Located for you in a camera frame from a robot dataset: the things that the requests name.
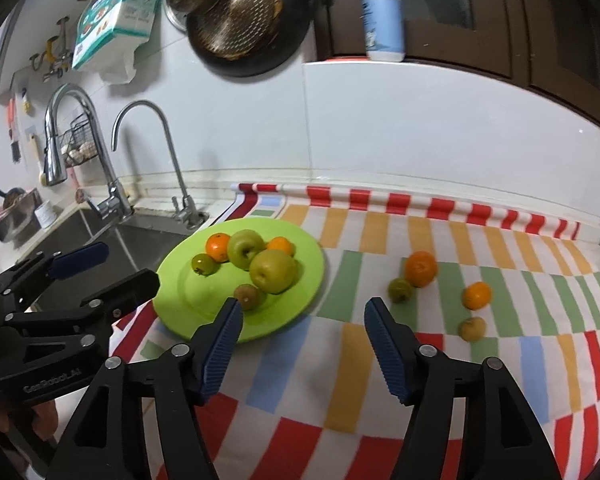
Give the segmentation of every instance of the blue gripper pad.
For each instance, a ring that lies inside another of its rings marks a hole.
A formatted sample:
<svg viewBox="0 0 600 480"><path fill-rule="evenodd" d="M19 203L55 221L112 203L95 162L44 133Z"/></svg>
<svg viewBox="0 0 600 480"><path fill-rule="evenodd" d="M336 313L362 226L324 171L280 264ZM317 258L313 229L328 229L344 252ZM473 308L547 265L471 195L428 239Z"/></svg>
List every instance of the blue gripper pad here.
<svg viewBox="0 0 600 480"><path fill-rule="evenodd" d="M220 391L232 351L242 331L242 308L228 298L213 323L201 326L191 338L198 393L203 402Z"/></svg>
<svg viewBox="0 0 600 480"><path fill-rule="evenodd" d="M365 305L365 329L389 392L403 404L413 404L420 393L415 352L419 342L411 329L396 323L380 298Z"/></svg>
<svg viewBox="0 0 600 480"><path fill-rule="evenodd" d="M66 280L85 270L103 264L109 257L109 247L103 242L81 247L71 253L56 256L46 275L52 280Z"/></svg>

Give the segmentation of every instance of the green apple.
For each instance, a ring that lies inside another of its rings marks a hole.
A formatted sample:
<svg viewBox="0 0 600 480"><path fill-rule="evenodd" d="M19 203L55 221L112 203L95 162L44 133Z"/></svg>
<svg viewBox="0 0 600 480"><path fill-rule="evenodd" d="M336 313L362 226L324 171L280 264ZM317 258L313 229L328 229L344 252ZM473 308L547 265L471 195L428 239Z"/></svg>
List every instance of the green apple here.
<svg viewBox="0 0 600 480"><path fill-rule="evenodd" d="M298 268L296 261L280 249L266 249L251 262L249 276L260 290L279 294L294 282Z"/></svg>
<svg viewBox="0 0 600 480"><path fill-rule="evenodd" d="M256 231L243 229L229 238L226 252L232 264L239 269L249 270L251 261L265 247L264 240Z"/></svg>

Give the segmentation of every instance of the wire basket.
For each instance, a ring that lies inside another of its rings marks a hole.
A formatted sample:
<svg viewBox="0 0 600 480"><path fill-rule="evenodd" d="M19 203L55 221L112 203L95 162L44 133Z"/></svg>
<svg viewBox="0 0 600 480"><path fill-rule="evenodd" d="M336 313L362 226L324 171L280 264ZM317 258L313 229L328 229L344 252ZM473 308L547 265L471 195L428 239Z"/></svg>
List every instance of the wire basket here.
<svg viewBox="0 0 600 480"><path fill-rule="evenodd" d="M60 150L68 168L80 166L98 156L91 125L84 114L71 121L71 127L62 134Z"/></svg>

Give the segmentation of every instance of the cabinet door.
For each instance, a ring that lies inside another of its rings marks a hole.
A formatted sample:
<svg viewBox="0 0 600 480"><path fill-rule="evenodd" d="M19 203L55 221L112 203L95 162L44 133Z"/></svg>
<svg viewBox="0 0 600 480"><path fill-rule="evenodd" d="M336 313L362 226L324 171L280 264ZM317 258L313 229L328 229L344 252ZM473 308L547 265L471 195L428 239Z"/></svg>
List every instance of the cabinet door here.
<svg viewBox="0 0 600 480"><path fill-rule="evenodd" d="M531 85L600 124L600 14L589 0L523 0Z"/></svg>
<svg viewBox="0 0 600 480"><path fill-rule="evenodd" d="M360 0L323 0L318 54L364 55ZM510 77L504 0L402 0L407 58L438 60Z"/></svg>

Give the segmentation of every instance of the person's hand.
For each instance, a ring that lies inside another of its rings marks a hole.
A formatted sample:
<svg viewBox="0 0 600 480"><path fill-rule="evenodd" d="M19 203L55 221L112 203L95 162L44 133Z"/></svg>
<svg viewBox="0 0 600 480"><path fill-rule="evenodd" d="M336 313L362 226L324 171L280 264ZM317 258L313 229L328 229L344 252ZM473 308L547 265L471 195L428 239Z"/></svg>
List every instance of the person's hand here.
<svg viewBox="0 0 600 480"><path fill-rule="evenodd" d="M50 400L32 407L36 413L31 427L38 437L42 440L49 440L54 436L58 429L58 412L56 411L56 402ZM10 423L7 409L0 405L0 432L7 433Z"/></svg>

